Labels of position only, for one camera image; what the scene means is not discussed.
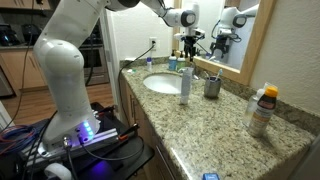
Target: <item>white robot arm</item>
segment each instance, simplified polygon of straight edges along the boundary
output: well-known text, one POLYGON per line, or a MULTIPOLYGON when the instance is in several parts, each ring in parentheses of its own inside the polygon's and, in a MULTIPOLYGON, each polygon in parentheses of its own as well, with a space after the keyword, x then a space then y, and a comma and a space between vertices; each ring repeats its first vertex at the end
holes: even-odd
POLYGON ((224 54, 229 51, 228 40, 240 42, 241 38, 235 34, 235 28, 242 28, 246 24, 247 18, 255 17, 258 8, 259 4, 241 12, 236 7, 225 8, 222 11, 220 20, 216 24, 217 37, 212 35, 216 39, 216 42, 213 42, 210 46, 212 54, 216 49, 220 49, 222 51, 221 58, 223 58, 224 54))
MULTIPOLYGON (((192 29, 198 23, 199 7, 191 9, 165 8, 162 0, 141 0, 161 17, 168 26, 192 29)), ((85 142, 99 130, 90 107, 84 83, 82 54, 78 50, 90 35, 100 12, 132 8, 139 0, 61 0, 52 18, 39 36, 33 52, 44 72, 49 90, 57 107, 57 114, 48 126, 39 152, 43 157, 55 156, 61 149, 63 137, 79 146, 78 135, 85 142)))

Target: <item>metal cup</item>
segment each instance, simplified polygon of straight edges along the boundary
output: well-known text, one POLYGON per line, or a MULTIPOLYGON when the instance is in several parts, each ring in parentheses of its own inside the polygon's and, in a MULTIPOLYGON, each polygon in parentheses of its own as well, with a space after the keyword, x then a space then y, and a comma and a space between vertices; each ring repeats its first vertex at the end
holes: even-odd
POLYGON ((207 98, 217 98, 220 92, 221 79, 216 76, 207 77, 204 85, 204 96, 207 98))

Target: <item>wooden mirror frame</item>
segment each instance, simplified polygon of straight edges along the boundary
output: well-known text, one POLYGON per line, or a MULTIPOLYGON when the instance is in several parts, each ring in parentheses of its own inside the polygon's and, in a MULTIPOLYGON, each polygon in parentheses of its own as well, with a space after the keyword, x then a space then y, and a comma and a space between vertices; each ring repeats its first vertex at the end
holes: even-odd
MULTIPOLYGON (((174 2, 175 8, 180 8, 181 4, 182 0, 174 2)), ((217 73, 219 69, 223 69, 224 77, 243 85, 249 85, 275 4, 276 0, 260 0, 259 10, 240 70, 196 56, 193 58, 195 64, 209 72, 217 73)), ((173 33, 179 33, 179 28, 175 28, 173 33)), ((173 40, 172 47, 179 49, 179 41, 173 40)))

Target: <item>electrical outlet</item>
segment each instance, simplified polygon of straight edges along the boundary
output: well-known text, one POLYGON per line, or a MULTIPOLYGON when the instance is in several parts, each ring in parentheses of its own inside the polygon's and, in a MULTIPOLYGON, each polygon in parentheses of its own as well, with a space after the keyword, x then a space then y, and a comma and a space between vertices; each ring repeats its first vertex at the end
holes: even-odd
POLYGON ((154 47, 151 49, 151 51, 156 51, 158 46, 157 37, 149 37, 149 45, 152 46, 153 42, 155 42, 154 47))

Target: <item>bathroom sink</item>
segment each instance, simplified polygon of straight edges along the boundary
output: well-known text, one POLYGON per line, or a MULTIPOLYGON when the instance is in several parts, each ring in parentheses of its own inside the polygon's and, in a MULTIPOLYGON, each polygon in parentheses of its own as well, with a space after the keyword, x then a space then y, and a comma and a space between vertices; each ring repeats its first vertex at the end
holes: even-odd
POLYGON ((180 94, 182 78, 173 74, 153 74, 148 76, 143 84, 156 92, 164 94, 180 94))

